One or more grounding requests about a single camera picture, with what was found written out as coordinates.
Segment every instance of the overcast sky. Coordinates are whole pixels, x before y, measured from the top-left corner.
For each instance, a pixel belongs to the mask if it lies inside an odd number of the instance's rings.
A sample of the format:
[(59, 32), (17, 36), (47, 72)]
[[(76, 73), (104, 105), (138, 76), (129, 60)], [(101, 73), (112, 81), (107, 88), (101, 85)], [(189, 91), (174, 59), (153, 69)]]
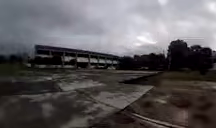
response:
[(216, 50), (216, 0), (0, 0), (0, 51), (34, 44), (118, 55), (184, 39)]

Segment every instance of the grass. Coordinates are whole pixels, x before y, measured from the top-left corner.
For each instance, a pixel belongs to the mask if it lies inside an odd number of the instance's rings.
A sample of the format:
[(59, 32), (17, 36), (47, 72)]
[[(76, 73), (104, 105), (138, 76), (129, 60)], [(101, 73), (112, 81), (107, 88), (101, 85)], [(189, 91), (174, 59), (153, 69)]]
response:
[(22, 70), (25, 67), (21, 64), (0, 64), (0, 76), (16, 76)]

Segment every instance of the vegetation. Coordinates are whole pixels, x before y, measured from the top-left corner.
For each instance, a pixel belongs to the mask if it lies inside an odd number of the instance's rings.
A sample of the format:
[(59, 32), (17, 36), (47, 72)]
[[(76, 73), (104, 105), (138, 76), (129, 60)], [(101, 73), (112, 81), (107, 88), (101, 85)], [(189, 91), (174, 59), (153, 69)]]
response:
[(185, 68), (199, 71), (204, 75), (213, 67), (212, 50), (200, 45), (188, 47), (184, 40), (170, 42), (168, 54), (151, 53), (149, 55), (135, 55), (134, 57), (122, 57), (120, 69), (150, 69), (178, 71)]

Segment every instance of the open field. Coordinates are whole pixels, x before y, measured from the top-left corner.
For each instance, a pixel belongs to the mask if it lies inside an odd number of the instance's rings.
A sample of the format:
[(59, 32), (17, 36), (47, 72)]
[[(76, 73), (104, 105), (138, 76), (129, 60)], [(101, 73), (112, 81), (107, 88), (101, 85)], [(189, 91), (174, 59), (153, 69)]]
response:
[(13, 69), (0, 127), (216, 128), (216, 71)]
[(125, 80), (155, 72), (15, 70), (0, 76), (0, 127), (89, 127), (125, 108), (153, 86)]
[(216, 128), (216, 76), (210, 77), (216, 72), (210, 72), (207, 78), (194, 74), (165, 72), (140, 79), (137, 84), (155, 87), (95, 127)]

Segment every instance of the building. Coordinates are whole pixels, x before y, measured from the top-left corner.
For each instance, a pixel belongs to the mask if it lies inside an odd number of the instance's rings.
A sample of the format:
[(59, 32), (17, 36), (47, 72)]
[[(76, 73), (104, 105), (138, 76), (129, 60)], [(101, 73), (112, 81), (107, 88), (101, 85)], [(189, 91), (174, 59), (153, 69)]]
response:
[[(114, 68), (118, 65), (119, 57), (111, 54), (85, 51), (79, 49), (35, 45), (35, 59), (48, 59), (57, 57), (61, 67), (81, 68)], [(37, 65), (51, 66), (53, 63), (38, 63)]]

